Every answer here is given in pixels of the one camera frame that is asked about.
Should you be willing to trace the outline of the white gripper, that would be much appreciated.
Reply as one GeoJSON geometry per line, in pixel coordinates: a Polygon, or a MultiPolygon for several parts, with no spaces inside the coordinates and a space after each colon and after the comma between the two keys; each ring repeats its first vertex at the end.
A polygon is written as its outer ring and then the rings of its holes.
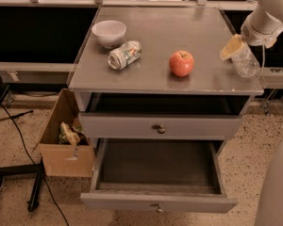
{"type": "Polygon", "coordinates": [[[241,35],[234,35],[221,50],[221,60],[227,60],[237,54],[245,40],[250,46],[271,48],[277,37],[283,32],[283,24],[267,13],[251,13],[241,26],[241,35]]]}

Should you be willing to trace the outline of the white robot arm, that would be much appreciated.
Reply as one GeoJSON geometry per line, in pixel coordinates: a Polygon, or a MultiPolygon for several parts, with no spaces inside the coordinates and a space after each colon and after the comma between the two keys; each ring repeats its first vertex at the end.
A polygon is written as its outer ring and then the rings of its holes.
{"type": "MultiPolygon", "coordinates": [[[[241,33],[233,36],[220,52],[232,59],[247,46],[271,47],[283,31],[283,0],[257,0],[241,33]]],[[[273,155],[260,192],[255,226],[283,226],[283,141],[273,155]]]]}

